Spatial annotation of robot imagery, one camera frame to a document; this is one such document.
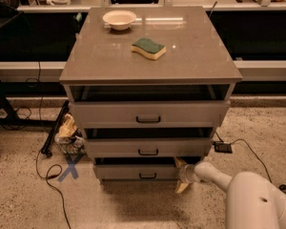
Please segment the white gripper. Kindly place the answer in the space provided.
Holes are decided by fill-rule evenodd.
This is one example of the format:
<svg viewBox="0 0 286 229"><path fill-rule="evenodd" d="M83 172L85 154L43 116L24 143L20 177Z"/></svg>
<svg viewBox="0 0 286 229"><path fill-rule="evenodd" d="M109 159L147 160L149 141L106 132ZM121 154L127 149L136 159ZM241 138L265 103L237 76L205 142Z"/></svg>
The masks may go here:
<svg viewBox="0 0 286 229"><path fill-rule="evenodd" d="M181 157L174 158L175 166L179 169L180 180L176 183L175 192L181 194L191 183L199 182L200 178L194 171L195 166L193 164L186 164Z"/></svg>

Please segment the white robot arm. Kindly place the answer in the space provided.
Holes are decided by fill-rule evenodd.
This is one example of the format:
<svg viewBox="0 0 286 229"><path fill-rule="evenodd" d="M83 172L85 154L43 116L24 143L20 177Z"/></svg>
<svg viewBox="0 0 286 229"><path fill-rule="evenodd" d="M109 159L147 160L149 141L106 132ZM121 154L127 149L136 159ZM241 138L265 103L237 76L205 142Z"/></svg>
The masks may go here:
<svg viewBox="0 0 286 229"><path fill-rule="evenodd" d="M226 229L286 229L286 194L266 178L251 172L231 177L206 161L188 164L176 157L174 162L177 193L194 182L213 183L226 193Z"/></svg>

